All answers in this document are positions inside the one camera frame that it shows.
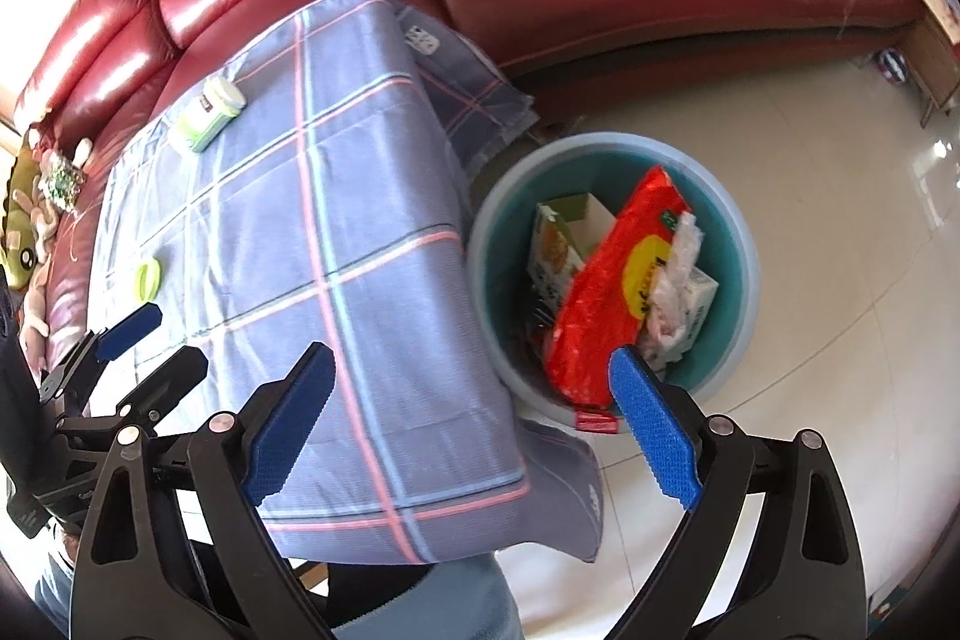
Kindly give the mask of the white tissue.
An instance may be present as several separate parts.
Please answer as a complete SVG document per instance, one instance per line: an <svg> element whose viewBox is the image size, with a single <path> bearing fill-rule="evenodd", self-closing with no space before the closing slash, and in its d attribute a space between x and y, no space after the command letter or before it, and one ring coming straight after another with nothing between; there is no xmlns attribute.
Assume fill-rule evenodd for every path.
<svg viewBox="0 0 960 640"><path fill-rule="evenodd" d="M667 262L656 269L649 291L649 312L638 338L641 357L652 372L663 377L667 365L679 362L692 346L693 325L701 299L701 273L697 268L703 230L690 211L683 211L675 226Z"/></svg>

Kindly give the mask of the red yellow snack bag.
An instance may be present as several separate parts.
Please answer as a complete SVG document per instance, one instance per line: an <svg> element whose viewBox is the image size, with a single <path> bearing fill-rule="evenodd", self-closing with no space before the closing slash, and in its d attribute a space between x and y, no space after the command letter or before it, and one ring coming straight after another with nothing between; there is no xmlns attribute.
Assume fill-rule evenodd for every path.
<svg viewBox="0 0 960 640"><path fill-rule="evenodd" d="M652 167L574 276L553 326L545 372L553 390L576 408L612 406L608 361L640 336L652 276L667 262L677 220L687 209L667 170Z"/></svg>

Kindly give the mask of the green tissue box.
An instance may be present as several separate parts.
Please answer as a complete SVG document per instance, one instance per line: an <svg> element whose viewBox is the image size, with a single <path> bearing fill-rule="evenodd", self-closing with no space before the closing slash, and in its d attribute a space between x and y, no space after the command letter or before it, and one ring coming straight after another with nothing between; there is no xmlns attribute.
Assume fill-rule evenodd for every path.
<svg viewBox="0 0 960 640"><path fill-rule="evenodd" d="M553 315L613 224L615 216L592 193L553 198L535 208L527 271Z"/></svg>

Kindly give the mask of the teal round trash bin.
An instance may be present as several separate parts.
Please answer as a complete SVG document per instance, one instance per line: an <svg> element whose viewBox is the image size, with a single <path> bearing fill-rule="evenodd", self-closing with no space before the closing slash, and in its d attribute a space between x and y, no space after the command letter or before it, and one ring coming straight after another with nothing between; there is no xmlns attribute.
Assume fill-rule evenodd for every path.
<svg viewBox="0 0 960 640"><path fill-rule="evenodd" d="M754 337L760 262L734 198L708 169L646 136L586 133L512 166L478 211L470 291L496 375L569 429L623 431L602 380L613 347L651 323L662 267L711 281L683 309L672 385L704 399L739 369Z"/></svg>

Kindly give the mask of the green jar lid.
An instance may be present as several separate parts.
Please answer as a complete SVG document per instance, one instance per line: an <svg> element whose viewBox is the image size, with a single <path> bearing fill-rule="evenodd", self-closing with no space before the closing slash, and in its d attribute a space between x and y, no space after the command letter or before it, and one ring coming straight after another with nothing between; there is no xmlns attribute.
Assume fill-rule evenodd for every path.
<svg viewBox="0 0 960 640"><path fill-rule="evenodd" d="M140 263L135 269L135 296L137 301L153 302L160 292L161 281L163 280L163 267L160 260L155 257L149 257Z"/></svg>

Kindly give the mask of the green plush toy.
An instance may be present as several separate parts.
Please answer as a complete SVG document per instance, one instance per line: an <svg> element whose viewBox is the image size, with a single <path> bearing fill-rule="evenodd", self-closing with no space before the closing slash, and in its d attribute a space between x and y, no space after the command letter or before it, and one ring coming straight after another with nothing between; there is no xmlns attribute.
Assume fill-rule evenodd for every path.
<svg viewBox="0 0 960 640"><path fill-rule="evenodd" d="M37 174L39 164L34 161L31 148L25 145L14 161L3 202L2 266L13 291L23 291L29 286L37 265L37 239L31 219L32 186Z"/></svg>

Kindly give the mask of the beige plush rabbit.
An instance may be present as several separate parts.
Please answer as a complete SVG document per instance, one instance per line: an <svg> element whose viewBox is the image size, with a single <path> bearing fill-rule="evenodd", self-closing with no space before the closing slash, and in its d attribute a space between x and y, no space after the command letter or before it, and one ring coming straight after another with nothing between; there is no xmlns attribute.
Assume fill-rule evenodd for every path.
<svg viewBox="0 0 960 640"><path fill-rule="evenodd" d="M39 145L32 145L26 142L31 148L32 156L37 164L41 164L41 158L48 149L57 151L55 148L41 148ZM89 138L82 138L76 145L73 156L67 158L63 152L60 152L64 158L70 159L83 170L86 161L93 149L93 143ZM34 377L39 377L47 369L46 344L50 336L50 326L47 323L47 280L49 279L50 264L52 263L53 241L57 237L60 220L65 214L46 200L43 192L39 190L39 177L41 169L34 179L32 186L32 199L34 200L34 209L31 211L32 224L36 232L36 255L37 265L32 271L29 286L23 291L14 291L21 294L20 304L20 344L25 354L26 364Z"/></svg>

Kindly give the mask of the green sequin pouch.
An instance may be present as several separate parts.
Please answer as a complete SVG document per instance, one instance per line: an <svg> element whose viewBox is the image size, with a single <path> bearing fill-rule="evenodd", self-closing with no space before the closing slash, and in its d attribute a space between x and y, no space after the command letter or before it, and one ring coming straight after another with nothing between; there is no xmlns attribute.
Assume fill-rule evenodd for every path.
<svg viewBox="0 0 960 640"><path fill-rule="evenodd" d="M46 200L60 213L73 213L85 185L85 172L52 149L44 152L39 169L39 190Z"/></svg>

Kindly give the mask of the blue plaid table cloth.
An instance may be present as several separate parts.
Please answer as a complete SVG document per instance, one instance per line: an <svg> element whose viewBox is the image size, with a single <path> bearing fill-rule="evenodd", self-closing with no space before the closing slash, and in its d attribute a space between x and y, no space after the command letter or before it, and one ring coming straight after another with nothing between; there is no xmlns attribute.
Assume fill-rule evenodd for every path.
<svg viewBox="0 0 960 640"><path fill-rule="evenodd" d="M517 416L464 259L470 181L532 125L529 99L397 0L316 0L220 71L245 104L208 148L172 136L199 103L189 89L110 171L89 326L132 310L148 262L163 321L107 367L91 413L192 344L208 372L163 431L194 431L322 342L334 393L260 507L282 554L428 564L537 542L594 559L596 455Z"/></svg>

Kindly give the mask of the green white plastic jar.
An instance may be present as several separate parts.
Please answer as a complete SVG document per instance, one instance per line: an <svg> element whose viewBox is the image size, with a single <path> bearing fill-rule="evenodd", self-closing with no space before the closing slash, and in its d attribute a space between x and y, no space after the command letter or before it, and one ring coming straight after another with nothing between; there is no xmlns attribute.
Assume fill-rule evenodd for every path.
<svg viewBox="0 0 960 640"><path fill-rule="evenodd" d="M245 109L244 94L233 81L212 74L199 94L176 115L174 131L185 151L202 152Z"/></svg>

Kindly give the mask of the wooden side table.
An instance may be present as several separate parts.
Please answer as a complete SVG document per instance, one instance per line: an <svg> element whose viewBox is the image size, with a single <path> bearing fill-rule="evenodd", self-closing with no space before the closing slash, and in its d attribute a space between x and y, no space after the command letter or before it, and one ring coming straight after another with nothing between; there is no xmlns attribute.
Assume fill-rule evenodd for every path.
<svg viewBox="0 0 960 640"><path fill-rule="evenodd" d="M946 0L921 0L924 13L900 42L911 76L924 94L919 125L958 107L958 18Z"/></svg>

